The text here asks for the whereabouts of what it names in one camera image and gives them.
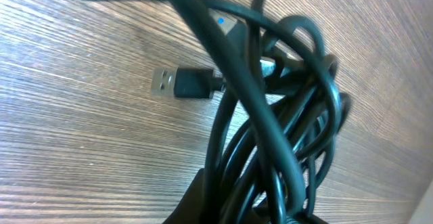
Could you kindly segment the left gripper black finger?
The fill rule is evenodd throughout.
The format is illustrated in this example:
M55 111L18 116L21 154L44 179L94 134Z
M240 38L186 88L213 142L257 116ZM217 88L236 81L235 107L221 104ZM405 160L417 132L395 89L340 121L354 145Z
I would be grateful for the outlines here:
M200 169L174 211L163 224L217 222L217 177Z

